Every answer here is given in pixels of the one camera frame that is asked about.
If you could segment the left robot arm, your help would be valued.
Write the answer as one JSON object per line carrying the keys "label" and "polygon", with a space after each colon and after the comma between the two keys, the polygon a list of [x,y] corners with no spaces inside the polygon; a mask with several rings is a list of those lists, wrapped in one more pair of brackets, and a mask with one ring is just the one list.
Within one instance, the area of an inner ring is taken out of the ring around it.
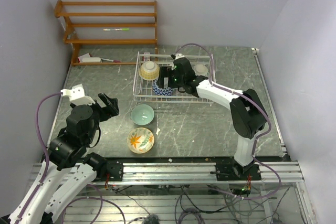
{"label": "left robot arm", "polygon": [[57,96],[68,97],[72,108],[66,127],[49,146],[40,142],[45,160],[28,193],[5,223],[54,223],[83,188],[94,180],[113,173],[106,158],[86,154],[95,134],[101,134],[100,123],[119,114],[118,99],[104,93],[100,104],[80,88],[63,89]]}

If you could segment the red patterned bowl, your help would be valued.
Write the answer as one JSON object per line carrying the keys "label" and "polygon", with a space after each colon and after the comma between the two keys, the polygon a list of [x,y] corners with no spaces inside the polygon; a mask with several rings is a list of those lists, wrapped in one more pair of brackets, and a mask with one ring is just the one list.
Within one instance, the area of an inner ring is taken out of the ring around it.
{"label": "red patterned bowl", "polygon": [[161,96],[172,96],[173,95],[173,89],[170,87],[167,88],[160,88],[158,85],[158,79],[153,81],[153,92],[155,95],[161,95]]}

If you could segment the yellow sun pattern bowl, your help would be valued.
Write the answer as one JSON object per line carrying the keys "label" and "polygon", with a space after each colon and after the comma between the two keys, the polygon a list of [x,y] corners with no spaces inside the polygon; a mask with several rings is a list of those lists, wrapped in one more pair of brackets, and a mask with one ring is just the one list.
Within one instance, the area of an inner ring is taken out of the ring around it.
{"label": "yellow sun pattern bowl", "polygon": [[153,81],[159,77],[160,68],[154,61],[144,62],[139,70],[139,76],[146,81]]}

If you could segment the blue orange floral bowl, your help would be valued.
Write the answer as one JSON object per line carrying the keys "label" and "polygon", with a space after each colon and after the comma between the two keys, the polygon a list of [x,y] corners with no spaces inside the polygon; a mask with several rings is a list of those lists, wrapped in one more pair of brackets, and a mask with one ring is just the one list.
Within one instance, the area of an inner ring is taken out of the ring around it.
{"label": "blue orange floral bowl", "polygon": [[206,76],[208,75],[208,68],[203,64],[198,64],[194,66],[194,72],[197,76]]}

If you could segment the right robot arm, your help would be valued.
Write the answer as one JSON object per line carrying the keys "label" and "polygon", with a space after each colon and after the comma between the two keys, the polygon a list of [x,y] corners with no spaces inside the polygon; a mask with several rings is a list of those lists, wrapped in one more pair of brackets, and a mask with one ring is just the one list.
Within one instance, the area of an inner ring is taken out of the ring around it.
{"label": "right robot arm", "polygon": [[236,179],[244,179],[254,165],[257,141],[269,118],[261,100],[253,89],[235,90],[216,83],[214,60],[210,60],[207,76],[197,75],[190,61],[182,54],[172,55],[169,66],[160,67],[158,86],[178,89],[197,98],[213,101],[228,110],[238,134],[234,161],[231,167]]}

